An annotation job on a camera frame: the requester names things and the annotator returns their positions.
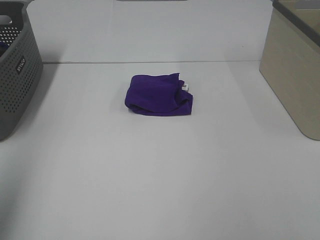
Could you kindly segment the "purple towel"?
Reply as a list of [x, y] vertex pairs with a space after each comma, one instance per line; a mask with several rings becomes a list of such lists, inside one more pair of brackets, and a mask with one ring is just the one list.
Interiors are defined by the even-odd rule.
[[179, 73], [135, 75], [131, 78], [124, 104], [135, 114], [155, 117], [188, 116], [193, 95], [183, 90]]

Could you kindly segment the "beige storage bin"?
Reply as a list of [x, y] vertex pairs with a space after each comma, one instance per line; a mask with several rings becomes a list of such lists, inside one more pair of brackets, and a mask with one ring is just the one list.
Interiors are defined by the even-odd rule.
[[274, 0], [259, 71], [297, 128], [320, 139], [320, 2]]

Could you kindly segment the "grey perforated laundry basket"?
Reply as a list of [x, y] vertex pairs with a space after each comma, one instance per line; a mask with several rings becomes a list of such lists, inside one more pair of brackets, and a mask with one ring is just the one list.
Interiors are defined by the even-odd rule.
[[26, 111], [43, 72], [43, 61], [27, 13], [29, 0], [2, 0], [0, 41], [8, 45], [0, 57], [0, 139], [7, 139]]

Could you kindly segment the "purple cloth inside grey basket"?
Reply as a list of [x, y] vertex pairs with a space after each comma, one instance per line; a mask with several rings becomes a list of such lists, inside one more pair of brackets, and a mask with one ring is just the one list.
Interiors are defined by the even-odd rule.
[[6, 52], [8, 49], [8, 45], [5, 44], [4, 42], [0, 42], [0, 57]]

